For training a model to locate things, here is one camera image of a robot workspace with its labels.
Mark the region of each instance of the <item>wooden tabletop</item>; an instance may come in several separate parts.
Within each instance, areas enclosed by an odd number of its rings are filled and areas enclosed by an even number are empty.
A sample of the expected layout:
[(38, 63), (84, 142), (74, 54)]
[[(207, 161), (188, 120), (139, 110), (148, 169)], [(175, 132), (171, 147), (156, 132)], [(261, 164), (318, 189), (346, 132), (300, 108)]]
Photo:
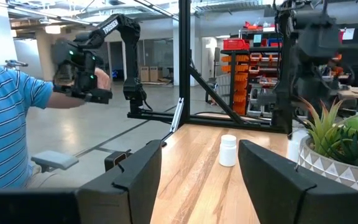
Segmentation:
[(354, 87), (352, 87), (350, 90), (341, 90), (341, 91), (338, 91), (338, 95), (343, 97), (343, 98), (356, 98), (358, 99), (358, 94), (357, 93), (354, 93), (352, 92), (352, 89)]
[(183, 125), (162, 150), (151, 224), (259, 223), (238, 161), (234, 167), (219, 164), (224, 134), (248, 139), (282, 156), (287, 153), (284, 134)]

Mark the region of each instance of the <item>concrete floor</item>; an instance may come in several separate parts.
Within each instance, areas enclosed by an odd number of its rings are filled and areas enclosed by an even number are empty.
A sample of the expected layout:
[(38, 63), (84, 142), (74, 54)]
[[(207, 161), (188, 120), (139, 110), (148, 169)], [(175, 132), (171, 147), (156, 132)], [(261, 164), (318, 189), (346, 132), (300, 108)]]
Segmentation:
[[(154, 111), (175, 111), (178, 87), (144, 86), (144, 89)], [(150, 140), (161, 139), (168, 133), (169, 124), (127, 118), (129, 102), (122, 94), (122, 83), (115, 83), (113, 91), (108, 105), (88, 103), (69, 110), (31, 109), (27, 115), (30, 155), (53, 150), (77, 156), (78, 164), (54, 172), (86, 182), (104, 172), (104, 158), (110, 151), (137, 151)], [(222, 111), (219, 106), (205, 103), (204, 98), (205, 91), (200, 86), (191, 89), (191, 113)]]

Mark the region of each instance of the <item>white pill bottle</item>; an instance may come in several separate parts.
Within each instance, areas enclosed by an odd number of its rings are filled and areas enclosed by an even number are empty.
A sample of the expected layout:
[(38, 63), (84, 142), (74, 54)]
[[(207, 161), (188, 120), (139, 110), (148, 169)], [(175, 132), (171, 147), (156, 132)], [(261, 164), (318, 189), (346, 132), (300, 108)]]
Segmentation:
[(224, 167), (232, 167), (237, 161), (237, 138), (230, 134), (225, 134), (221, 138), (219, 150), (219, 163)]

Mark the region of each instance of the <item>black metal frame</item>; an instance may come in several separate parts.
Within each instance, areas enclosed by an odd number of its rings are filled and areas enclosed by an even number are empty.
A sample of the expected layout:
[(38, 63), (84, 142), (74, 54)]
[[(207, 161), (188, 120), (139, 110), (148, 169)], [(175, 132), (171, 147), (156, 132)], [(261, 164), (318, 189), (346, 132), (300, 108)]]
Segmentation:
[[(191, 66), (190, 50), (190, 0), (179, 1), (179, 97), (184, 98), (183, 111), (179, 127), (185, 123), (217, 126), (223, 128), (250, 129), (255, 131), (268, 131), (284, 133), (279, 126), (272, 126), (270, 121), (246, 121), (232, 110), (223, 99), (202, 79), (201, 75)], [(190, 75), (205, 89), (230, 118), (217, 118), (190, 114)], [(129, 118), (149, 119), (155, 121), (171, 122), (173, 113), (160, 113), (146, 111), (142, 114), (128, 114)]]

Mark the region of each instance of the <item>white planter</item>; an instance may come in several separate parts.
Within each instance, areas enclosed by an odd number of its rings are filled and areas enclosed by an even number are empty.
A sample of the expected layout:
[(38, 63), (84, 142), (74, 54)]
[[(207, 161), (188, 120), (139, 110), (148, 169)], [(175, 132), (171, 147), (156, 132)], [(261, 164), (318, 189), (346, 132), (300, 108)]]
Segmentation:
[(358, 167), (324, 157), (309, 148), (309, 136), (301, 141), (298, 163), (308, 170), (358, 190)]

